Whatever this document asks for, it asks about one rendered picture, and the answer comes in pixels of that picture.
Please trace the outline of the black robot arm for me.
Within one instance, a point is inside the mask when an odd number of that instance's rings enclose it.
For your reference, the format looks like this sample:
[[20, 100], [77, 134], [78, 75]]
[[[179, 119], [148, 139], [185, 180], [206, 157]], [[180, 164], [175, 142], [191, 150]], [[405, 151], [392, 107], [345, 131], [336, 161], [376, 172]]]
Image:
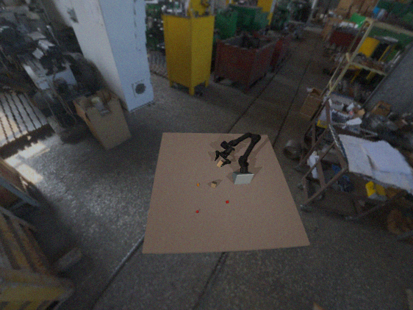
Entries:
[[[226, 141], [223, 141], [220, 146], [224, 149], [226, 149], [229, 153], [232, 152], [232, 150], [235, 151], [234, 146], [238, 145], [238, 143], [240, 143], [241, 141], [245, 140], [246, 138], [250, 137], [251, 138], [251, 144], [249, 145], [248, 149], [246, 150], [246, 152], [244, 153], [243, 156], [240, 156], [238, 162], [240, 164], [240, 172], [241, 173], [249, 173], [248, 172], [248, 166], [249, 163], [248, 161], [248, 156], [250, 155], [250, 153], [253, 150], [253, 147], [255, 146], [256, 143], [258, 143], [261, 139], [261, 136], [259, 134], [252, 134], [250, 132], [247, 132], [246, 134], [244, 134], [243, 136], [237, 138], [236, 140], [232, 140], [229, 143], [227, 143]], [[230, 147], [229, 147], [230, 145]], [[226, 154], [225, 152], [220, 152], [220, 155], [222, 157], [227, 157], [228, 154]]]

